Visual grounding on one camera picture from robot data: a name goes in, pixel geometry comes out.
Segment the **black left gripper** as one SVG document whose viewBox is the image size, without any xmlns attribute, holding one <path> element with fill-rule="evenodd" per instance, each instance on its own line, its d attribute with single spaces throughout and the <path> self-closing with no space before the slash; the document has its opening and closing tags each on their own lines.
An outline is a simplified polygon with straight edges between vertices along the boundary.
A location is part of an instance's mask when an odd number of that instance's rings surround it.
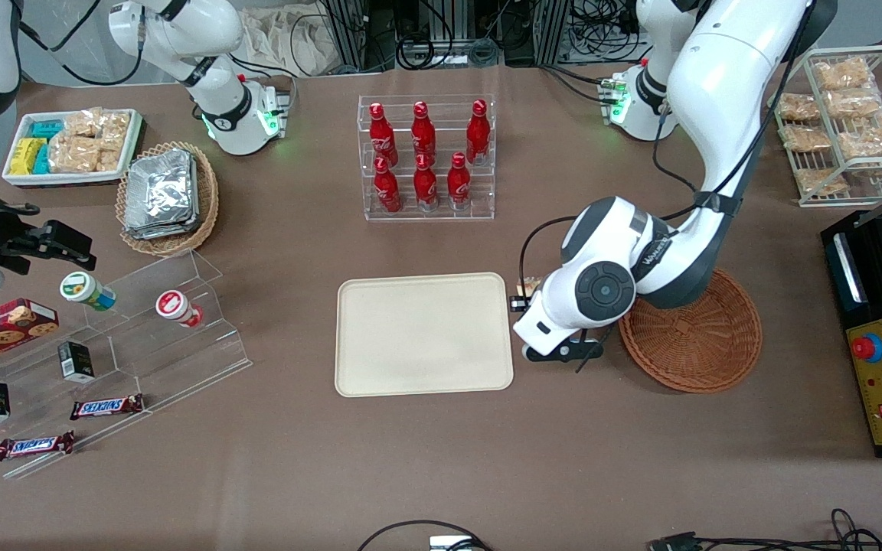
<svg viewBox="0 0 882 551">
<path fill-rule="evenodd" d="M 527 311 L 530 297 L 514 295 L 510 297 L 510 311 Z M 528 344 L 524 345 L 524 356 L 531 362 L 558 362 L 569 363 L 579 360 L 591 360 L 599 358 L 603 353 L 602 342 L 599 341 L 564 341 L 557 345 L 552 352 L 540 354 Z"/>
</svg>

